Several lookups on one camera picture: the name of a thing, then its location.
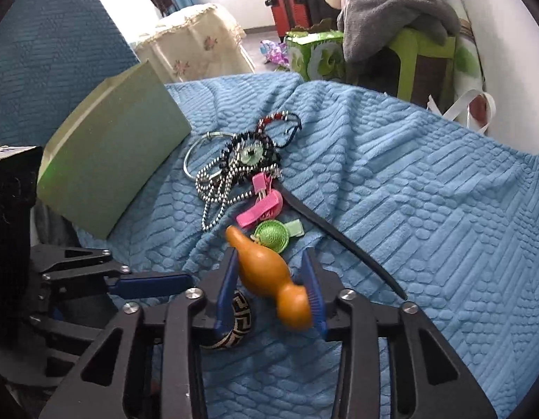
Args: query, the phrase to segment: black strap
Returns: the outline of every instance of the black strap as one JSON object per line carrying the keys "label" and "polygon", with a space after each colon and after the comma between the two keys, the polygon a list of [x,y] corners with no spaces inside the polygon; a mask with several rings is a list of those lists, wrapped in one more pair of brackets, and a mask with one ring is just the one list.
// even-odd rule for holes
{"label": "black strap", "polygon": [[274,180],[273,185],[275,189],[281,192],[283,200],[287,203],[293,210],[295,210],[300,215],[307,218],[312,222],[316,227],[322,230],[327,235],[331,236],[338,243],[340,243],[347,250],[352,252],[361,262],[368,266],[372,271],[380,276],[388,286],[402,299],[407,300],[407,293],[403,291],[403,288],[397,283],[397,281],[387,272],[382,265],[380,265],[376,260],[374,260],[368,253],[362,250],[357,244],[347,238],[343,233],[341,233],[337,228],[335,228],[329,222],[326,222],[318,214],[312,211],[304,203],[302,203],[298,198],[296,198],[292,192],[287,190],[280,182]]}

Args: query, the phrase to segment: metal key ring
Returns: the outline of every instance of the metal key ring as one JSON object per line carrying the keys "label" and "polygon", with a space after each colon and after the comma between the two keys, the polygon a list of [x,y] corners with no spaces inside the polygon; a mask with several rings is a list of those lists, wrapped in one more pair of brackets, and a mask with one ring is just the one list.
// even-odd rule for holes
{"label": "metal key ring", "polygon": [[[188,170],[188,160],[189,160],[190,154],[192,154],[192,151],[194,150],[194,148],[196,148],[196,146],[198,146],[203,140],[205,140],[207,138],[207,140],[211,141],[211,140],[213,140],[214,138],[217,138],[217,137],[230,137],[230,138],[232,138],[235,135],[236,134],[234,134],[234,133],[223,132],[223,131],[206,132],[205,134],[203,134],[198,140],[196,140],[192,144],[192,146],[188,149],[188,152],[184,156],[184,165],[182,166],[182,168],[184,169],[185,175],[188,178],[190,178],[192,181],[196,181],[196,177],[193,176],[190,173],[190,171]],[[214,178],[217,178],[220,174],[221,174],[221,170],[218,170],[215,173],[213,173],[212,175],[210,175],[209,179],[212,180]]]}

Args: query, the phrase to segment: metal screw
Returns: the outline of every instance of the metal screw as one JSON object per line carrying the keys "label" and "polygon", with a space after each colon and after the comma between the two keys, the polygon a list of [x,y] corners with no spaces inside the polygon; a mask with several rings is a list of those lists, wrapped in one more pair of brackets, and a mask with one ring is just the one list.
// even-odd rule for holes
{"label": "metal screw", "polygon": [[188,288],[185,295],[188,299],[197,299],[203,296],[203,291],[200,288]]}
{"label": "metal screw", "polygon": [[418,312],[418,305],[416,305],[414,302],[407,301],[403,303],[403,305],[401,306],[401,310],[410,315],[414,315]]}
{"label": "metal screw", "polygon": [[344,290],[341,290],[339,292],[339,297],[341,299],[345,299],[346,301],[351,301],[352,299],[355,299],[356,295],[357,295],[357,292],[349,288],[345,288]]}
{"label": "metal screw", "polygon": [[128,313],[128,315],[131,313],[136,313],[139,310],[139,304],[137,302],[126,302],[122,306],[122,310],[124,313]]}

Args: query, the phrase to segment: blue bedspread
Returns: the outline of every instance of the blue bedspread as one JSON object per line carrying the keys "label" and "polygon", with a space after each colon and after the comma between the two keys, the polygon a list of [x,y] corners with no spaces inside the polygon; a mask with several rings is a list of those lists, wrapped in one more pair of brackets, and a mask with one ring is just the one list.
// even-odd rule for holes
{"label": "blue bedspread", "polygon": [[[202,203],[182,172],[194,135],[243,131],[264,114],[294,111],[304,128],[283,153],[285,186],[399,280],[469,366],[499,417],[508,415],[539,373],[539,155],[392,97],[302,83],[293,74],[168,89],[193,136],[151,177],[109,239],[80,231],[83,246],[108,247],[137,270],[201,277],[221,258],[223,229],[243,205],[211,233],[201,232]],[[352,254],[306,227],[283,254],[290,266],[315,246],[345,285],[373,301],[398,303]],[[204,353],[210,419],[329,418],[340,346],[313,330],[285,330],[271,302],[253,305],[255,330],[243,345]],[[382,378],[386,415],[385,368]]]}

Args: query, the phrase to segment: gray cloth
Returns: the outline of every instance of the gray cloth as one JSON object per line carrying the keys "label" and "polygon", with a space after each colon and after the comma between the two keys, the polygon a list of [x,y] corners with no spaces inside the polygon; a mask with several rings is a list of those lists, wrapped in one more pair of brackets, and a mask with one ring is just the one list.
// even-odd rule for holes
{"label": "gray cloth", "polygon": [[344,32],[345,61],[361,66],[411,24],[439,44],[460,29],[457,14],[445,0],[347,0],[337,18]]}

